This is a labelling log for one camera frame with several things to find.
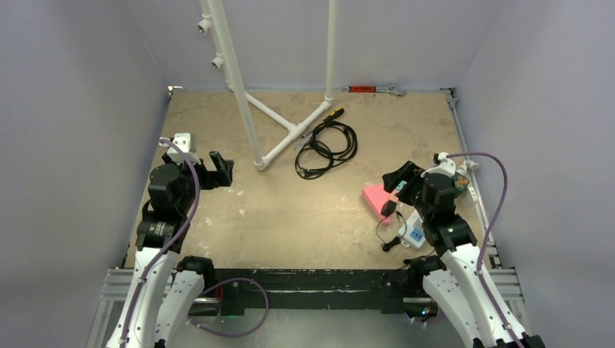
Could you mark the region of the pink power socket block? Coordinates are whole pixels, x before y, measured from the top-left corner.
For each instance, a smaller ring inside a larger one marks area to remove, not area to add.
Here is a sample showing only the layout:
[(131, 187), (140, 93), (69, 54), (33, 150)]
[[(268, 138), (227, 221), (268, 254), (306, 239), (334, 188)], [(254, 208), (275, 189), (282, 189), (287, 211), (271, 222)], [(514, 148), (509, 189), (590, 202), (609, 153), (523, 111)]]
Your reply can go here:
[(390, 196), (382, 184), (365, 186), (361, 191), (361, 196), (378, 222), (381, 221), (382, 225), (389, 225), (392, 222), (393, 215), (384, 217), (381, 214), (381, 209), (389, 201)]

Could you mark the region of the black plug adapter with cable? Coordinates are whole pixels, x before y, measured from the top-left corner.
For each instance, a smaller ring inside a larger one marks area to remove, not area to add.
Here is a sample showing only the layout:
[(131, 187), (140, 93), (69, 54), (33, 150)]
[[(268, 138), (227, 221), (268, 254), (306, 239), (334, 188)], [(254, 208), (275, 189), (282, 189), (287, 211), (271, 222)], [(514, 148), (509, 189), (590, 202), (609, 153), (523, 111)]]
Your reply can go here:
[[(401, 212), (397, 211), (396, 202), (388, 201), (387, 203), (385, 203), (381, 209), (381, 214), (384, 217), (376, 225), (375, 234), (381, 241), (381, 250), (383, 252), (389, 252), (393, 247), (401, 244), (402, 238), (405, 237), (405, 235), (408, 232), (408, 223), (407, 223), (407, 219), (405, 218), (405, 216)], [(401, 221), (403, 221), (403, 233), (401, 235), (397, 235), (391, 241), (386, 242), (385, 240), (383, 240), (382, 237), (380, 237), (378, 228), (387, 218), (393, 215), (396, 216), (397, 218), (400, 218)]]

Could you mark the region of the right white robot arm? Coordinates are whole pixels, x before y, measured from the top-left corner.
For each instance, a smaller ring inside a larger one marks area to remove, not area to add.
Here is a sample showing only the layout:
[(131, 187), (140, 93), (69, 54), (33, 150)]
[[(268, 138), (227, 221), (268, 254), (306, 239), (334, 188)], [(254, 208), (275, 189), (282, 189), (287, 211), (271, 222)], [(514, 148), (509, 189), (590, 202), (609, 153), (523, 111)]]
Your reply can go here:
[(382, 208), (398, 202), (413, 207), (436, 252), (410, 261), (408, 288), (438, 304), (465, 347), (544, 347), (542, 338), (519, 322), (484, 267), (483, 249), (456, 212), (460, 191), (454, 176), (408, 161), (382, 177), (390, 196)]

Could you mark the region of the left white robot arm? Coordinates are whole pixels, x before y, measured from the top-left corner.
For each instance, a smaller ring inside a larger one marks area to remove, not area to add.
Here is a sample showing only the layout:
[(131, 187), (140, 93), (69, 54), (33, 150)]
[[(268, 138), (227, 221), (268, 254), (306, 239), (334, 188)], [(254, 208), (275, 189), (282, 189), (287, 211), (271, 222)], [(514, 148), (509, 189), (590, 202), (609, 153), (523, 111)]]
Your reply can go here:
[(234, 162), (210, 152), (214, 170), (192, 153), (169, 150), (149, 174), (148, 199), (136, 229), (133, 274), (107, 347), (169, 347), (196, 295), (214, 292), (212, 261), (180, 258), (202, 191), (228, 187)]

